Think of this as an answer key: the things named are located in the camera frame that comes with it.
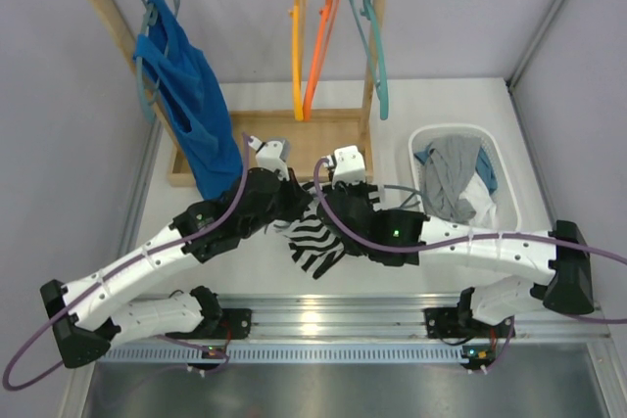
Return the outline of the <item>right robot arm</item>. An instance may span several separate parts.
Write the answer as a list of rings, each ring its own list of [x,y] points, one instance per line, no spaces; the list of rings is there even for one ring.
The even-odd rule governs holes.
[[[317,215],[350,255],[386,266],[463,266],[503,274],[490,285],[470,286],[458,300],[457,323],[480,336],[519,313],[545,308],[579,316],[594,311],[586,241],[571,221],[547,232],[491,233],[419,211],[375,209],[366,184],[314,188]]]

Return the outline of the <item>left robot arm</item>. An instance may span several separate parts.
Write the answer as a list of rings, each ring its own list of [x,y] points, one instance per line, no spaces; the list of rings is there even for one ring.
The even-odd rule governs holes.
[[[274,221],[297,220],[312,195],[293,176],[249,170],[220,196],[191,205],[155,237],[108,266],[75,281],[52,280],[40,294],[69,369],[110,349],[155,336],[211,338],[223,321],[217,295],[200,286],[188,293],[143,301],[150,288],[184,270],[235,250]]]

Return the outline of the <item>black white striped tank top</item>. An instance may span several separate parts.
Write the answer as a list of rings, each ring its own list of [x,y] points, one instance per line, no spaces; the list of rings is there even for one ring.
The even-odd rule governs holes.
[[[279,230],[288,241],[292,260],[314,280],[342,260],[347,252],[342,241],[317,216],[318,197],[312,181],[303,188],[313,197],[301,217]]]

